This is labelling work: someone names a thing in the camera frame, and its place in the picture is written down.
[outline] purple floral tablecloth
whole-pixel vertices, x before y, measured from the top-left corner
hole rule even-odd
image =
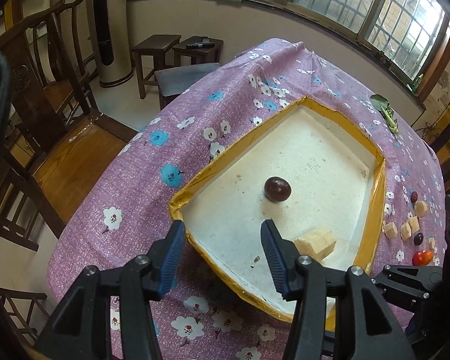
[[[192,85],[139,132],[110,164],[73,215],[49,262],[47,280],[60,300],[81,270],[122,266],[162,238],[171,224],[168,201],[195,174],[289,103],[310,96],[359,126],[386,158],[384,220],[398,229],[414,215],[413,191],[428,203],[420,219],[425,241],[382,234],[373,264],[410,265],[435,237],[443,259],[444,188],[436,156],[396,115],[393,135],[369,101],[373,92],[308,51],[302,42],[270,39]],[[119,300],[111,303],[114,355],[122,357]],[[281,359],[290,325],[240,300],[190,245],[171,292],[151,305],[166,360]],[[394,310],[402,326],[410,314]]]

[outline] floor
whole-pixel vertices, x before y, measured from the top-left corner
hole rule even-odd
[[[102,88],[96,78],[91,82],[91,88],[101,112],[134,130],[140,130],[147,125],[160,111],[158,88],[155,86],[145,87],[147,96],[143,100],[140,99],[135,75],[126,83],[114,88]],[[30,210],[26,208],[27,205],[20,215],[19,224],[28,221],[32,205],[30,205]],[[11,210],[10,218],[13,216],[13,212],[14,208]],[[48,261],[57,239],[41,217],[37,219],[30,239],[38,243],[37,252],[0,238],[0,287],[48,294],[49,297],[43,305],[51,313],[56,307],[56,302],[50,296],[46,273]],[[17,300],[15,303],[20,313],[26,316],[29,301]],[[34,309],[31,326],[40,332],[45,322],[46,319],[41,312]]]

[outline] chair seat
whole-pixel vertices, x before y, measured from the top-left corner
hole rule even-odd
[[[146,53],[165,53],[174,45],[180,42],[181,35],[152,35],[143,42],[132,48],[133,52],[140,52],[142,55]]]
[[[164,97],[180,95],[198,80],[216,71],[219,67],[219,63],[178,66],[155,72],[155,79]]]
[[[77,77],[80,85],[83,85],[87,77],[88,74]],[[55,112],[57,112],[62,107],[63,103],[65,103],[66,100],[69,100],[69,97],[71,98],[72,92],[72,85],[67,79],[63,81],[49,82],[43,89],[43,94],[45,95],[48,102],[52,105]]]
[[[107,123],[119,124],[105,115],[102,117],[107,118]],[[83,117],[51,150],[34,177],[64,223],[70,220],[126,143],[95,120]]]

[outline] white flower print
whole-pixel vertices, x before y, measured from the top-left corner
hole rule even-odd
[[[401,263],[405,258],[405,253],[403,252],[403,250],[399,250],[397,252],[397,260],[399,263]]]
[[[254,116],[253,119],[251,120],[251,122],[255,125],[258,126],[260,123],[263,122],[262,118],[258,117],[258,116]]]
[[[195,117],[189,117],[188,119],[183,120],[182,122],[180,122],[178,125],[176,125],[178,128],[180,128],[181,130],[184,129],[185,127],[191,125],[193,122],[195,122]]]
[[[248,75],[248,81],[250,81],[250,84],[252,84],[252,87],[257,87],[257,80],[255,80],[255,76],[253,74]]]
[[[285,97],[285,92],[283,91],[283,89],[273,88],[273,90],[275,96],[278,96],[280,98]]]
[[[270,325],[262,325],[258,328],[257,335],[262,341],[273,341],[275,340],[275,328]]]
[[[134,141],[134,140],[137,140],[137,139],[140,139],[140,137],[143,135],[143,133],[142,132],[139,132],[137,135],[135,135],[133,138],[132,138],[132,142]]]
[[[263,85],[262,86],[262,93],[264,95],[271,96],[272,95],[272,90],[268,86]]]
[[[253,100],[253,104],[255,104],[255,106],[256,106],[257,108],[263,108],[263,104],[260,103],[260,100],[259,100],[259,99],[254,99],[254,100]]]
[[[112,330],[120,330],[120,312],[110,308],[110,327]]]
[[[197,273],[205,280],[213,279],[215,277],[214,272],[205,261],[202,261],[198,265]]]
[[[222,120],[220,122],[220,127],[222,128],[223,134],[230,134],[232,128],[230,127],[230,123],[227,120]]]
[[[229,332],[230,330],[242,330],[243,318],[236,315],[236,312],[220,311],[211,316],[214,320],[214,327],[220,328],[222,332]]]
[[[290,105],[290,103],[286,102],[284,99],[280,99],[278,102],[280,103],[282,108],[285,108],[287,105]]]
[[[186,309],[193,314],[206,313],[209,310],[207,299],[192,295],[183,302]]]
[[[207,127],[203,129],[203,137],[212,142],[217,137],[217,133],[213,127]]]
[[[126,144],[122,150],[120,150],[120,153],[118,153],[118,155],[122,155],[123,153],[125,153],[128,149],[130,149],[130,144]]]
[[[257,347],[245,347],[240,352],[236,352],[235,357],[239,360],[258,360],[262,354],[257,351]]]
[[[177,330],[176,334],[179,337],[186,337],[190,341],[205,334],[203,324],[197,323],[193,317],[177,317],[172,321],[172,326]]]
[[[225,150],[225,147],[223,147],[218,142],[212,142],[210,145],[210,155],[214,158],[217,158],[222,152]]]
[[[103,210],[105,223],[109,230],[118,230],[120,223],[122,223],[122,210],[115,207],[106,208]]]

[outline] orange cherry tomato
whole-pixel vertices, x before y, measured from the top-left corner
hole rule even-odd
[[[431,250],[426,250],[423,252],[423,259],[424,263],[423,265],[428,265],[433,260],[433,252]]]
[[[422,251],[417,251],[415,252],[415,254],[413,255],[412,258],[412,264],[414,266],[424,266],[426,264],[424,264],[425,262],[425,256],[423,255]]]

